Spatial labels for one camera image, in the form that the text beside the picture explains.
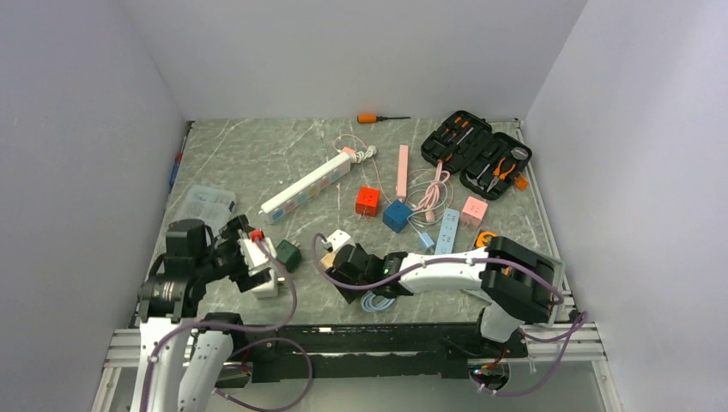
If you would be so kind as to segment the beige orange cube adapter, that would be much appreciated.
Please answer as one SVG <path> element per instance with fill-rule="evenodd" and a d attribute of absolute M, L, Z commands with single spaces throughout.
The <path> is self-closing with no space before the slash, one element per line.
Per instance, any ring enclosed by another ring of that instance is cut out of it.
<path fill-rule="evenodd" d="M 319 262 L 321 266 L 324 268 L 324 271 L 329 270 L 334 265 L 336 254 L 333 252 L 326 253 L 322 258 L 320 258 Z"/>

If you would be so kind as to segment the clear plastic screw box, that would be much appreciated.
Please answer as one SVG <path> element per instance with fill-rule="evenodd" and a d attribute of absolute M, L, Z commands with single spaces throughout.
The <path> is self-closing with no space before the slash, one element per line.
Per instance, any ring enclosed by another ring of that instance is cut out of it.
<path fill-rule="evenodd" d="M 236 195 L 232 191 L 192 185 L 181 200 L 173 221 L 199 219 L 214 234 L 232 219 Z"/>

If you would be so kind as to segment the green cube socket adapter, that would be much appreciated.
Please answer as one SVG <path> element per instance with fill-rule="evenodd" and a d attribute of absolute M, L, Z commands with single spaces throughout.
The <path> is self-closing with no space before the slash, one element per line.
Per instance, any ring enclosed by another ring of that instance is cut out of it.
<path fill-rule="evenodd" d="M 294 241 L 283 239 L 276 247 L 276 259 L 288 272 L 294 272 L 303 260 L 300 245 Z"/>

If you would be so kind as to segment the red cube socket adapter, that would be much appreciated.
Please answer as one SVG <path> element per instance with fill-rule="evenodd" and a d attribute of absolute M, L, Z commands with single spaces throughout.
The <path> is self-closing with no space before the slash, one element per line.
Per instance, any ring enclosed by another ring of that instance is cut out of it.
<path fill-rule="evenodd" d="M 355 213 L 366 217 L 376 217 L 379 211 L 380 195 L 380 190 L 362 186 L 355 200 Z"/>

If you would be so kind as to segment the blue cube socket adapter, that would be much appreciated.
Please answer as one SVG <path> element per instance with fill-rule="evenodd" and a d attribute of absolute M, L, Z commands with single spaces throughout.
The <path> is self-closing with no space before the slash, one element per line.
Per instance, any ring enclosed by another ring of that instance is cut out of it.
<path fill-rule="evenodd" d="M 395 200 L 383 212 L 383 223 L 394 233 L 401 233 L 409 224 L 413 210 L 405 203 Z"/>

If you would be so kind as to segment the white power strip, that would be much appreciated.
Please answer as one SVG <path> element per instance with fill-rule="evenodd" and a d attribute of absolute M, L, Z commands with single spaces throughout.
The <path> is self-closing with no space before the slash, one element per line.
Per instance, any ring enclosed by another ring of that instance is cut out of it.
<path fill-rule="evenodd" d="M 349 154 L 344 152 L 338 154 L 264 202 L 259 214 L 269 223 L 281 220 L 285 215 L 316 197 L 322 190 L 336 183 L 350 171 L 351 165 L 352 158 Z"/>

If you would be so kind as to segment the light blue power strip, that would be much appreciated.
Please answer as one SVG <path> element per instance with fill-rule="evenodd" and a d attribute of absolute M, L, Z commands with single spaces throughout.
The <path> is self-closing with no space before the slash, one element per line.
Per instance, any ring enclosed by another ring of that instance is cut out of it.
<path fill-rule="evenodd" d="M 440 230 L 436 240 L 433 240 L 425 232 L 419 236 L 427 254 L 449 254 L 453 251 L 459 223 L 459 212 L 455 209 L 445 209 L 440 223 Z"/>

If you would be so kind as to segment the pink power adapter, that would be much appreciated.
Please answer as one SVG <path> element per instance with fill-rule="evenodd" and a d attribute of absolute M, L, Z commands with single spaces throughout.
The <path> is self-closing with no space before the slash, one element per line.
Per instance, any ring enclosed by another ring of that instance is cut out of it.
<path fill-rule="evenodd" d="M 410 148 L 408 145 L 401 144 L 399 146 L 397 158 L 396 199 L 402 203 L 405 202 L 407 197 L 409 151 Z"/>

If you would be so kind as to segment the pink cube socket adapter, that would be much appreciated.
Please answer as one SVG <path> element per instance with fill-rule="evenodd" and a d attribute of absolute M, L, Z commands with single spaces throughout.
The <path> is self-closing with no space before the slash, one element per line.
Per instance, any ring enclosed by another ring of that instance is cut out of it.
<path fill-rule="evenodd" d="M 467 227 L 479 227 L 487 212 L 488 204 L 475 197 L 467 197 L 460 211 L 459 220 Z"/>

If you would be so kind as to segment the black tool case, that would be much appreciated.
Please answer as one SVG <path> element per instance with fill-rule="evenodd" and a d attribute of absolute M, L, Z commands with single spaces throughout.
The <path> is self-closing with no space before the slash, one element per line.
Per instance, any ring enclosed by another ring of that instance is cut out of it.
<path fill-rule="evenodd" d="M 531 148 L 467 111 L 456 111 L 446 118 L 422 143 L 421 155 L 432 165 L 457 174 L 465 188 L 486 200 L 501 198 L 511 187 L 523 191 L 529 185 L 525 171 L 533 156 Z M 518 164 L 505 180 L 487 191 L 504 156 Z"/>

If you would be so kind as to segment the grey tool case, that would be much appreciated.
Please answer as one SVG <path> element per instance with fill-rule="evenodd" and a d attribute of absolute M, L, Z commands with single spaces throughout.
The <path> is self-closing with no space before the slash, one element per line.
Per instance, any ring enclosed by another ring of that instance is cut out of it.
<path fill-rule="evenodd" d="M 520 264 L 555 290 L 562 291 L 565 265 L 560 259 L 498 235 L 484 248 L 491 258 Z M 512 265 L 488 263 L 482 274 L 482 285 L 485 294 L 515 318 L 523 315 L 527 324 L 552 325 L 555 322 L 557 296 L 523 270 Z"/>

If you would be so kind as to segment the white cube socket adapter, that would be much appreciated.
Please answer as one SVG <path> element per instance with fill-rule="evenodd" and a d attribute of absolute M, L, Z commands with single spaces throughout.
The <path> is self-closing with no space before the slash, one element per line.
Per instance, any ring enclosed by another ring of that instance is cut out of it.
<path fill-rule="evenodd" d="M 277 297 L 281 292 L 282 285 L 285 283 L 286 278 L 281 276 L 278 271 L 272 267 L 262 270 L 261 274 L 267 275 L 268 280 L 253 288 L 251 293 L 258 300 Z"/>

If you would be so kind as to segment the orange tape measure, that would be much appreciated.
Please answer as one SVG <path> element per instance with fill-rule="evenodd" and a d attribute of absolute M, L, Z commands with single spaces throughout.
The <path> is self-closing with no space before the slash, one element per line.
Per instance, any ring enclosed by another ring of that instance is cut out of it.
<path fill-rule="evenodd" d="M 497 234 L 494 232 L 481 231 L 477 235 L 474 245 L 476 248 L 487 247 L 495 237 L 497 237 Z"/>

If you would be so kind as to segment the orange pliers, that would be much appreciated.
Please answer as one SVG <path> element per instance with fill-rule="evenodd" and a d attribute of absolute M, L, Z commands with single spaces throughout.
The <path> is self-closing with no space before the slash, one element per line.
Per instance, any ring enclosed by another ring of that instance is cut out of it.
<path fill-rule="evenodd" d="M 505 180 L 506 177 L 515 169 L 518 162 L 511 157 L 502 157 L 493 171 L 494 177 L 488 184 L 487 191 L 492 191 L 501 181 Z"/>

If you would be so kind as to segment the aluminium rail frame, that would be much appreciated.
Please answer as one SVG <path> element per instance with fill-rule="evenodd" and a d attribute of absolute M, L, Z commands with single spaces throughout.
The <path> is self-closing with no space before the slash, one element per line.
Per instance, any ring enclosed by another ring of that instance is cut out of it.
<path fill-rule="evenodd" d="M 112 333 L 91 410 L 112 410 L 112 401 L 119 387 L 122 372 L 125 368 L 137 367 L 140 341 L 140 333 L 137 329 L 116 329 Z M 524 361 L 532 367 L 537 367 L 555 360 L 561 350 L 562 342 L 538 342 L 526 338 L 525 345 L 528 356 Z M 596 376 L 598 394 L 604 409 L 607 411 L 623 410 L 601 336 L 594 323 L 585 324 L 582 329 L 572 335 L 562 360 L 589 364 Z"/>

